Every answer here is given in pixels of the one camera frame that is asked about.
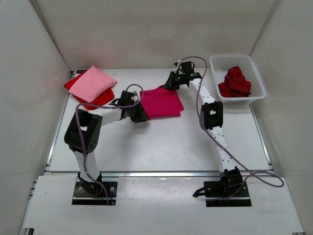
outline white basket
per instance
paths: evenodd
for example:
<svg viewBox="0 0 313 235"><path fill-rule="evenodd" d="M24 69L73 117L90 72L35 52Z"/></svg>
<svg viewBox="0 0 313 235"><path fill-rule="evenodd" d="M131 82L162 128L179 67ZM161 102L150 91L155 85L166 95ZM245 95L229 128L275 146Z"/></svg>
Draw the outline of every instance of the white basket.
<svg viewBox="0 0 313 235"><path fill-rule="evenodd" d="M213 55L210 57L211 69L220 101L225 104L250 104L257 99L263 99L266 91L250 56L247 55ZM218 84L224 82L227 71L239 66L246 80L251 82L249 97L223 97Z"/></svg>

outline white tabletop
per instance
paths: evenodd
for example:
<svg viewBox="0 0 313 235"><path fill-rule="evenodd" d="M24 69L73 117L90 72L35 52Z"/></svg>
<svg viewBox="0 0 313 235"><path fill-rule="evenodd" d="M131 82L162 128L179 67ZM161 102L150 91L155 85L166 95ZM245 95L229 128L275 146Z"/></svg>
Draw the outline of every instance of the white tabletop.
<svg viewBox="0 0 313 235"><path fill-rule="evenodd" d="M41 176L24 228L34 235L291 235L303 228L288 186L247 181L252 207L205 207L211 178L118 178L116 206L71 205L76 174ZM263 178L272 184L279 181Z"/></svg>
<svg viewBox="0 0 313 235"><path fill-rule="evenodd" d="M115 97L131 83L145 90L154 89L168 78L172 69L111 69L103 70L117 80ZM211 69L204 84L217 98ZM110 123L101 129L95 150L101 171L218 171L216 145L201 130L196 114L196 97L187 88L178 90L184 110L181 117L132 123L126 120ZM79 171L76 158L64 135L78 101L69 96L61 123L50 171ZM248 105L224 107L224 135L228 150L251 170L268 170L268 162Z"/></svg>

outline pink towel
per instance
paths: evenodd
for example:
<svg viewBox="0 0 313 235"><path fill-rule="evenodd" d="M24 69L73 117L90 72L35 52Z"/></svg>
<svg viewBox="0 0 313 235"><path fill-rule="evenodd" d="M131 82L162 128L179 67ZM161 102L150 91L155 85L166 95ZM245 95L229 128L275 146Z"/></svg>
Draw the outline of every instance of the pink towel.
<svg viewBox="0 0 313 235"><path fill-rule="evenodd" d="M162 86L145 91L141 104L150 119L179 117L184 109L177 92L163 89Z"/></svg>
<svg viewBox="0 0 313 235"><path fill-rule="evenodd" d="M113 86L116 80L92 66L69 89L69 93L92 103L102 92Z"/></svg>

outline black mounting plate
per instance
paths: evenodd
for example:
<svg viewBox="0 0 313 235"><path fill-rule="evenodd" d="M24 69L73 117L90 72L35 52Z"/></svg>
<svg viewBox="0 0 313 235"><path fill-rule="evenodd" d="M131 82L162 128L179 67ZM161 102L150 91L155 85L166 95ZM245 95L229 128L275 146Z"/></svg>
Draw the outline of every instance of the black mounting plate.
<svg viewBox="0 0 313 235"><path fill-rule="evenodd" d="M229 188L227 193L223 190L212 190L210 188L216 188L216 185L219 181L205 181L204 188L205 188L205 197L206 197L206 207L251 207L252 203L250 200L249 190L247 183L245 182L244 185L241 187L238 193L232 196L228 200L221 200L221 201L210 201L209 199L215 198L223 198L232 195L238 187Z"/></svg>
<svg viewBox="0 0 313 235"><path fill-rule="evenodd" d="M109 196L108 205L104 192L99 194L98 196L92 196L84 190L83 185L80 181L76 181L75 183L72 205L102 205L102 206L116 205L117 182L107 181L102 183L108 192ZM112 204L110 193L112 194L114 204Z"/></svg>

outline red cloth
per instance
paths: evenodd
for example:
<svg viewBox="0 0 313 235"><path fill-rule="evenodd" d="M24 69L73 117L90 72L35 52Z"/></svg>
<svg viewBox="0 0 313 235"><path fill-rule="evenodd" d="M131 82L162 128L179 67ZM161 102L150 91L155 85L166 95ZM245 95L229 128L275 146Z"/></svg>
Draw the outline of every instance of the red cloth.
<svg viewBox="0 0 313 235"><path fill-rule="evenodd" d="M84 70L80 75L78 75L76 78L73 78L72 80L70 80L69 82L67 82L64 87L69 90L74 83L86 72L87 70ZM74 96L79 102L81 103L88 103L85 100ZM112 91L111 88L107 88L104 92L102 92L93 102L91 102L91 104L95 104L95 105L105 105L106 103L108 103L110 100L114 99L114 93ZM84 105L84 107L88 110L94 110L96 109L96 107L91 107L89 105Z"/></svg>
<svg viewBox="0 0 313 235"><path fill-rule="evenodd" d="M251 83L246 81L241 69L236 66L228 70L225 81L219 84L220 93L224 97L248 97Z"/></svg>
<svg viewBox="0 0 313 235"><path fill-rule="evenodd" d="M162 86L145 91L141 104L150 119L179 117L184 109L177 92L163 89Z"/></svg>

